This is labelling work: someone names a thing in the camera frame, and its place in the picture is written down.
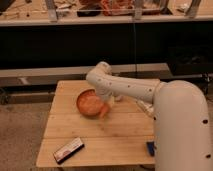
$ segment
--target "wooden table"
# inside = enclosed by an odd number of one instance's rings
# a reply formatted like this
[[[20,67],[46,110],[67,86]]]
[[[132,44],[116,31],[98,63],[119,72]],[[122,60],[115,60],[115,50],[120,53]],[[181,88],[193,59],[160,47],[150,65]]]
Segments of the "wooden table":
[[[37,167],[74,167],[154,164],[146,142],[153,140],[153,120],[124,97],[100,119],[88,119],[76,108],[76,98],[91,88],[86,81],[60,81],[46,125]],[[53,153],[75,137],[85,147],[58,165]]]

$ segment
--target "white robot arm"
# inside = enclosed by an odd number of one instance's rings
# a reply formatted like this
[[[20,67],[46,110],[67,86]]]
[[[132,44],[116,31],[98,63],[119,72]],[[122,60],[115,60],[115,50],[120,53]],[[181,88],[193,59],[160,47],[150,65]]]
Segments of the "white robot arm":
[[[97,64],[86,79],[103,100],[116,92],[154,105],[156,171],[213,170],[208,107],[195,85],[115,77],[106,62]]]

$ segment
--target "cable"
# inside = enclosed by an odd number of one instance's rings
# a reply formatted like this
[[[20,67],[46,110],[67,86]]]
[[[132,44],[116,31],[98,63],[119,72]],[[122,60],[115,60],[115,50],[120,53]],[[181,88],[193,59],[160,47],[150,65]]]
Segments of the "cable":
[[[134,64],[135,64],[135,78],[138,78],[138,66],[137,66],[137,33],[136,24],[133,21],[133,44],[134,44]]]

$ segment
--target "tiled floor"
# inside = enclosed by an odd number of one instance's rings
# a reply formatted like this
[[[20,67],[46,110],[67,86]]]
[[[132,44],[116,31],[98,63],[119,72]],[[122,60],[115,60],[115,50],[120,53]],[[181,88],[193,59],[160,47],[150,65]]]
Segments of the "tiled floor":
[[[213,99],[213,93],[210,92],[208,98]],[[47,94],[46,100],[44,98],[41,100],[39,96],[34,101],[31,96],[15,99],[11,99],[9,104],[0,105],[0,154],[2,155],[0,170],[56,171],[57,168],[38,169],[35,166],[48,112],[51,107],[52,94]],[[208,104],[211,124],[213,125],[213,102],[208,100]],[[143,171],[140,166],[86,167],[65,170]]]

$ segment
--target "wood grain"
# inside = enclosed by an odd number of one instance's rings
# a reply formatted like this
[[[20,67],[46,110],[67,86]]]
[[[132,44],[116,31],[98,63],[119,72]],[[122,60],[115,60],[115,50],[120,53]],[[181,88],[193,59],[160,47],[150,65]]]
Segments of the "wood grain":
[[[153,164],[146,142],[152,141],[153,119],[124,96],[103,119],[87,118],[76,108],[78,95],[91,88],[86,81],[60,81],[37,158],[38,167]],[[75,137],[85,148],[57,165],[53,153]]]
[[[53,153],[72,139],[44,139],[37,160],[38,167],[58,167]],[[82,138],[85,147],[60,167],[153,164],[146,150],[152,136]]]

